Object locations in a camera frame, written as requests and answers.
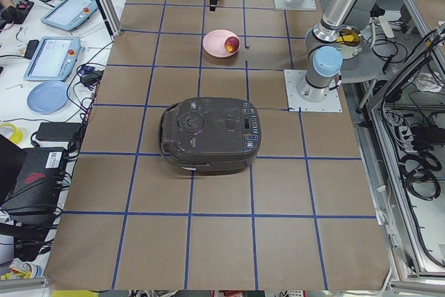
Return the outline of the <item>red apple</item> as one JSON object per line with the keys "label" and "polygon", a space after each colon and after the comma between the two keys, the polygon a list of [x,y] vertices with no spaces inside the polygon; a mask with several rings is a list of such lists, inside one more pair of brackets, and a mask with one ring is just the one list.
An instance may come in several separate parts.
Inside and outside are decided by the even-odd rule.
{"label": "red apple", "polygon": [[225,51],[229,54],[234,54],[238,51],[240,40],[237,36],[229,36],[224,42]]}

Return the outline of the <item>blue plate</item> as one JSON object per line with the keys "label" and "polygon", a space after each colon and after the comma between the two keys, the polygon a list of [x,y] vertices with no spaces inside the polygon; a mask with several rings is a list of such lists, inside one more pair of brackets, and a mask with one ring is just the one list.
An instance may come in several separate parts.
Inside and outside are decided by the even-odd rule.
{"label": "blue plate", "polygon": [[68,101],[67,84],[46,81],[37,85],[27,97],[27,106],[34,112],[50,114],[62,109]]}

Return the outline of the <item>teach pendant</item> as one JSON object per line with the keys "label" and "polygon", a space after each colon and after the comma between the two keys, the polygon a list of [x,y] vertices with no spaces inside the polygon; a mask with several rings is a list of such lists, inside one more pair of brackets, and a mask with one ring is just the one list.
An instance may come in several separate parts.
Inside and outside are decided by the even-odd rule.
{"label": "teach pendant", "polygon": [[71,74],[81,49],[77,37],[44,36],[27,67],[25,81],[64,81]]}
{"label": "teach pendant", "polygon": [[63,0],[40,21],[64,31],[73,31],[83,25],[98,10],[95,0]]}

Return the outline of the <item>teach pendant far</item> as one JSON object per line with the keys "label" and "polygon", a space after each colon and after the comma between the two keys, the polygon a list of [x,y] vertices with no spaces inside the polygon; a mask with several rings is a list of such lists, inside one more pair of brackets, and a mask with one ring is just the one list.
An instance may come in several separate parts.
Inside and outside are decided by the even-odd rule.
{"label": "teach pendant far", "polygon": [[83,25],[98,10],[95,0],[63,0],[40,21],[64,31],[73,31]]}

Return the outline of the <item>black rice cooker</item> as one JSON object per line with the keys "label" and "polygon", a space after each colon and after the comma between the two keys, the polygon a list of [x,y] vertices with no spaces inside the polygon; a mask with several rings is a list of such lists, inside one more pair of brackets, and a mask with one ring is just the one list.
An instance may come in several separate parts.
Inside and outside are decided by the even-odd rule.
{"label": "black rice cooker", "polygon": [[261,145],[259,113],[237,98],[185,99],[163,112],[158,143],[169,163],[186,170],[242,170],[252,165]]}

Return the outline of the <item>yellow tape roll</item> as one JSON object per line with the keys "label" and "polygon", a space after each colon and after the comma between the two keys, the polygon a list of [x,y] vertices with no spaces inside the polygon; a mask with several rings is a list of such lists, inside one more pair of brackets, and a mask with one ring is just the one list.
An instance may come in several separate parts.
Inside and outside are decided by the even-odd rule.
{"label": "yellow tape roll", "polygon": [[19,145],[24,137],[22,130],[9,122],[1,123],[0,134],[16,145]]}

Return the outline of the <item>steel pot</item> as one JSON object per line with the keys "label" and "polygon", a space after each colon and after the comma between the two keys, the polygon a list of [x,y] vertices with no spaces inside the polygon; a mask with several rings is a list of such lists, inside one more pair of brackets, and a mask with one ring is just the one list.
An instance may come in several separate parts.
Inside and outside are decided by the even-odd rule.
{"label": "steel pot", "polygon": [[362,34],[353,26],[343,26],[334,47],[344,60],[352,59],[362,51]]}

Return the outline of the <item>teach pendant near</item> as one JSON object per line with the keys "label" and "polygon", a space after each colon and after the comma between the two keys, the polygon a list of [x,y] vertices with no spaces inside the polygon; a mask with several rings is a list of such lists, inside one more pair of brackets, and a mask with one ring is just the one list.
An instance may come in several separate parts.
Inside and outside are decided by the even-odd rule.
{"label": "teach pendant near", "polygon": [[81,49],[77,37],[44,36],[27,67],[25,81],[64,81],[71,74]]}

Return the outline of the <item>black power adapter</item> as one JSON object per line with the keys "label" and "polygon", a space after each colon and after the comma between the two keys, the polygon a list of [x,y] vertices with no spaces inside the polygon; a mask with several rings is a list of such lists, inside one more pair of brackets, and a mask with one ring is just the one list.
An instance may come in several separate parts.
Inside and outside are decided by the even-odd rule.
{"label": "black power adapter", "polygon": [[42,122],[38,130],[31,135],[33,147],[40,147],[41,142],[70,142],[77,138],[81,131],[78,122]]}

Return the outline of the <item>black computer box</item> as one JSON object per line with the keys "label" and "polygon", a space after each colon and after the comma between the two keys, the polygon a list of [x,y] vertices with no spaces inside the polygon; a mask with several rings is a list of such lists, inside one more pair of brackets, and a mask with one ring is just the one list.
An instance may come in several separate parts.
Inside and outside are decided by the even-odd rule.
{"label": "black computer box", "polygon": [[67,165],[62,147],[20,148],[1,137],[1,212],[27,225],[50,225]]}

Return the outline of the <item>pink plate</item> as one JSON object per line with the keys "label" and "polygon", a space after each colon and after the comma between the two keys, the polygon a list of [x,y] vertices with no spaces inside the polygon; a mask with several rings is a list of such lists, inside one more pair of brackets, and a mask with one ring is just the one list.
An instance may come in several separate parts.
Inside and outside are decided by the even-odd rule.
{"label": "pink plate", "polygon": [[225,51],[224,42],[229,36],[237,36],[232,31],[228,31],[225,29],[217,29],[210,31],[204,36],[202,45],[204,50],[210,54],[211,56],[215,56],[217,58],[227,58],[229,56],[233,56],[234,54],[229,54]]}

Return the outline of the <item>grey office chair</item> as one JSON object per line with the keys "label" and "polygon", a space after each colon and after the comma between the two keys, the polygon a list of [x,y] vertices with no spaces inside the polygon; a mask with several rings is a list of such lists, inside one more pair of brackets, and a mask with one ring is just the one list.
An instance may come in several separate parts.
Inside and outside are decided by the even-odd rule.
{"label": "grey office chair", "polygon": [[[361,30],[368,26],[371,18],[370,10],[353,8],[346,18],[344,30]],[[345,42],[339,36],[334,46],[343,57],[340,74],[342,83],[359,83],[376,78],[381,73],[379,58],[361,37],[360,42]]]}

